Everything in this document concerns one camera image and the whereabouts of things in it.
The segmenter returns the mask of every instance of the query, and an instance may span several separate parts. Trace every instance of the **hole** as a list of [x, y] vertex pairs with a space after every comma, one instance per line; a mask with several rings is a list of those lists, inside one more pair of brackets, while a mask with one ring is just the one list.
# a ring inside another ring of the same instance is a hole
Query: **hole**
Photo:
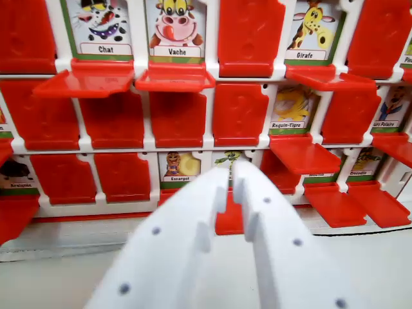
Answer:
[[122, 295], [129, 293], [130, 291], [130, 286], [127, 283], [123, 283], [120, 285], [120, 288], [118, 288], [118, 292]]
[[411, 174], [412, 174], [412, 172], [406, 172], [406, 173], [402, 176], [402, 178], [400, 179], [400, 182], [406, 183], [406, 182], [409, 180], [409, 178], [411, 177]]
[[157, 234], [160, 233], [160, 231], [161, 231], [161, 230], [160, 230], [160, 227], [154, 227], [153, 230], [152, 230], [152, 234], [153, 234], [153, 235], [157, 235]]
[[294, 245], [300, 247], [303, 245], [303, 241], [301, 241], [299, 238], [294, 239]]
[[344, 299], [338, 298], [335, 304], [337, 308], [346, 308], [346, 301]]

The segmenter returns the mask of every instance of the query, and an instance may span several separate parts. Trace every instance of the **name label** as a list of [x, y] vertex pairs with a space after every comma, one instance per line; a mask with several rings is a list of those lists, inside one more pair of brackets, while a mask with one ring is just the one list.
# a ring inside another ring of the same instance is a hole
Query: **name label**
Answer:
[[80, 50], [92, 55], [131, 55], [131, 47], [128, 44], [81, 43]]
[[287, 50], [285, 58], [291, 60], [325, 60], [326, 50]]
[[201, 57], [201, 49], [198, 46], [155, 46], [154, 56], [167, 57]]

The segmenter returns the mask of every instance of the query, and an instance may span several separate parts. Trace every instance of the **cartoon cow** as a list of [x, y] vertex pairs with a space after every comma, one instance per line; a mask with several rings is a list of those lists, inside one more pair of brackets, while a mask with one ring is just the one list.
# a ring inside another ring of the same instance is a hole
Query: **cartoon cow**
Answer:
[[122, 24], [127, 23], [127, 12], [123, 12], [120, 7], [115, 7], [114, 0], [111, 2], [113, 6], [108, 4], [108, 0], [80, 1], [83, 12], [77, 15], [77, 19], [89, 27], [89, 41], [94, 41], [95, 37], [103, 40], [113, 37], [116, 42], [123, 40], [126, 30]]
[[314, 32], [317, 35], [317, 45], [326, 50], [332, 44], [333, 33], [326, 27], [321, 25], [321, 21], [325, 23], [333, 23], [335, 19], [330, 16], [323, 15], [322, 8], [318, 7], [321, 0], [308, 0], [309, 9], [306, 13], [297, 13], [294, 15], [294, 21], [303, 20], [300, 27], [297, 29], [292, 43], [288, 50], [297, 50], [301, 47], [304, 38], [307, 35], [312, 35]]
[[156, 19], [154, 34], [149, 47], [159, 44], [167, 46], [188, 46], [190, 42], [199, 46], [203, 43], [198, 33], [198, 23], [194, 20], [191, 0], [159, 0], [156, 5], [160, 15]]

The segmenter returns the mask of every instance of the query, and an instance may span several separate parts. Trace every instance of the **cartoon animal illustration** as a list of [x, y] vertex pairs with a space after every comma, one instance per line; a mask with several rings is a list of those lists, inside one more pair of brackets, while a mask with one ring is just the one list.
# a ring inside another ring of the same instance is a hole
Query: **cartoon animal illustration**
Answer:
[[358, 158], [356, 159], [355, 165], [353, 166], [354, 171], [359, 171], [365, 168], [365, 165], [372, 161], [379, 161], [381, 157], [372, 155], [373, 147], [364, 148], [360, 151]]
[[221, 165], [223, 162], [226, 162], [227, 160], [229, 160], [230, 165], [229, 165], [229, 170], [232, 170], [232, 165], [233, 163], [241, 156], [242, 152], [241, 151], [225, 151], [225, 157], [224, 158], [220, 158], [220, 159], [216, 159], [214, 161], [214, 163], [219, 166]]
[[180, 155], [175, 151], [170, 151], [166, 156], [167, 171], [165, 176], [180, 176], [179, 164]]
[[198, 33], [198, 23], [191, 13], [194, 10], [191, 0], [159, 0], [156, 5], [160, 15], [156, 19], [154, 34], [149, 47], [188, 46], [193, 43], [199, 46], [203, 43]]
[[117, 6], [117, 0], [80, 0], [80, 6], [82, 12], [73, 17], [77, 19], [73, 26], [80, 27], [86, 23], [90, 31], [89, 41], [94, 41], [96, 37], [123, 41], [127, 12]]
[[335, 19], [331, 16], [323, 14], [323, 9], [319, 7], [321, 0], [308, 0], [309, 9], [306, 13], [297, 13], [294, 15], [294, 21], [302, 21], [302, 24], [297, 29], [297, 33], [292, 39], [288, 50], [299, 49], [307, 35], [312, 35], [314, 32], [317, 35], [317, 45], [326, 50], [332, 44], [333, 33], [321, 25], [321, 21], [325, 23], [333, 23]]
[[5, 180], [9, 180], [10, 177], [27, 177], [27, 179], [33, 180], [32, 177], [29, 177], [30, 171], [27, 165], [11, 158], [0, 167], [0, 174], [4, 176]]
[[395, 114], [402, 109], [403, 101], [402, 99], [406, 95], [406, 90], [404, 86], [399, 86], [393, 90], [392, 98], [389, 102], [382, 104], [380, 108], [379, 120], [385, 120], [390, 114]]
[[274, 114], [279, 117], [278, 121], [288, 118], [293, 121], [303, 121], [310, 114], [308, 105], [312, 95], [310, 89], [299, 86], [280, 90], [274, 107]]

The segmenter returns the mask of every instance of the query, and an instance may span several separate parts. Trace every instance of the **cow nose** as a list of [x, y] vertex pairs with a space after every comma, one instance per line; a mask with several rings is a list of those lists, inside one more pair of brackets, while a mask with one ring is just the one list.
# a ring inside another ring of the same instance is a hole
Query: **cow nose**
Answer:
[[173, 24], [173, 18], [172, 17], [169, 17], [169, 16], [163, 16], [163, 22], [165, 23], [165, 24]]
[[178, 20], [178, 22], [180, 23], [180, 24], [186, 24], [187, 23], [187, 17], [181, 17], [181, 18], [179, 18], [179, 20]]

